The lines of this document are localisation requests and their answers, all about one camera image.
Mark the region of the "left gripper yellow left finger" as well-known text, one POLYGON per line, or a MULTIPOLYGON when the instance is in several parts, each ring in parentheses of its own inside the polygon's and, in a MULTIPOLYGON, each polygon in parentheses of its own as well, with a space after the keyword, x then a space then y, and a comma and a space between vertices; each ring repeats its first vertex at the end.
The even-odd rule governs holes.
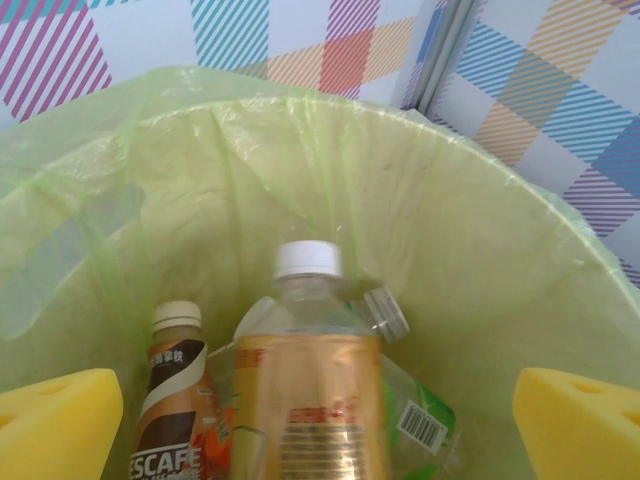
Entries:
POLYGON ((0 480, 100 480, 122 416, 110 369, 0 393, 0 480))

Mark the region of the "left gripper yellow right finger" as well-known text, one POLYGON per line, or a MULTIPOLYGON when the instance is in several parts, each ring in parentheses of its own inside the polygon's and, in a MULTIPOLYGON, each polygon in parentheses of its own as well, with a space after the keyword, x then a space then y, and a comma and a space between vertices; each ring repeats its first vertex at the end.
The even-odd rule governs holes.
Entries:
POLYGON ((525 368, 513 416, 537 480, 640 480, 640 390, 525 368))

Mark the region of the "brown coffee bottle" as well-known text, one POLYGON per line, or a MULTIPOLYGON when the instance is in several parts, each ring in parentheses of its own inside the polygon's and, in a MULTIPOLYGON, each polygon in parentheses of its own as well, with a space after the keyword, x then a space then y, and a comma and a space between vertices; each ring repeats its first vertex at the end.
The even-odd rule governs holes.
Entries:
POLYGON ((229 480, 231 410, 207 371, 199 307, 156 307, 152 341, 128 479, 229 480))

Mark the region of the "green label clear bottle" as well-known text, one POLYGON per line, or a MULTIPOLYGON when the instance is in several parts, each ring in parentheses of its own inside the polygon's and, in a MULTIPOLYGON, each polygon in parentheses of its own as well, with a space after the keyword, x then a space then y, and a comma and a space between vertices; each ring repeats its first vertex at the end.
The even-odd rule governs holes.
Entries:
MULTIPOLYGON (((395 297, 385 287, 350 303, 386 343, 410 333, 395 297)), ((454 480, 461 424, 456 413, 391 359, 382 358, 392 480, 454 480)))

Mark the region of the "gold label tea bottle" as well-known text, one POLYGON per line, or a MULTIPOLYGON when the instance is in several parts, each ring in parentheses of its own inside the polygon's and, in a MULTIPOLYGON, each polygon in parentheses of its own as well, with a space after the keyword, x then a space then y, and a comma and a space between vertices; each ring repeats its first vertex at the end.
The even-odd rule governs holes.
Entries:
POLYGON ((230 480, 390 480, 380 341, 342 277, 332 243, 278 248, 235 341, 230 480))

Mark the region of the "bin with yellow-green bag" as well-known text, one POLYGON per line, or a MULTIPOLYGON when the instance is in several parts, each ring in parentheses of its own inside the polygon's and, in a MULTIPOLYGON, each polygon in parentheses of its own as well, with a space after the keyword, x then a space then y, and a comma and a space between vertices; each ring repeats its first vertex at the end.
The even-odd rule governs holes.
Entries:
POLYGON ((387 355, 460 414, 463 480, 536 480, 522 369, 640 390, 640 290, 564 200, 395 109, 164 67, 0 132, 0 392, 114 371, 126 480, 155 306, 196 303, 217 348, 306 239, 399 301, 387 355))

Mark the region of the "aluminium frame post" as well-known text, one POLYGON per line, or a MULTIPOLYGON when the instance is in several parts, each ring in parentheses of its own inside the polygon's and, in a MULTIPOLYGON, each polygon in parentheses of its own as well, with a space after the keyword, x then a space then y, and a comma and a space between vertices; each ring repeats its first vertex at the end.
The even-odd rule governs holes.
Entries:
POLYGON ((488 0, 425 0, 410 37, 400 108, 427 116, 488 0))

